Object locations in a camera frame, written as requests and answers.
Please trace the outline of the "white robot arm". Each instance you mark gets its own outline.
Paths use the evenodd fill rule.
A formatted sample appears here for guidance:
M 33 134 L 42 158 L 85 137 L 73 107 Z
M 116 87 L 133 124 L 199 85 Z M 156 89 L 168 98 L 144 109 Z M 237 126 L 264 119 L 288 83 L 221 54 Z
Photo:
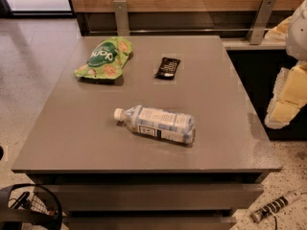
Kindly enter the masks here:
M 297 60 L 294 67 L 282 67 L 277 74 L 267 108 L 265 125 L 280 129 L 307 104 L 307 0 L 292 16 L 269 30 L 265 39 L 284 41 L 287 55 Z

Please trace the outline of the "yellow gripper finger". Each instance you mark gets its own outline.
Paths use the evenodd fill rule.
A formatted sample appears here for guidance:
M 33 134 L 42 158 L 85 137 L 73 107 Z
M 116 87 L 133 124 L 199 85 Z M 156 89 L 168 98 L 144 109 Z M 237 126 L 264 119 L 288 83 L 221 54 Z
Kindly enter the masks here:
M 290 21 L 290 16 L 281 21 L 277 26 L 273 27 L 265 34 L 265 39 L 284 41 L 286 39 L 286 33 L 288 31 Z
M 282 67 L 277 74 L 265 125 L 272 129 L 287 126 L 307 104 L 307 62 L 299 61 L 291 69 Z

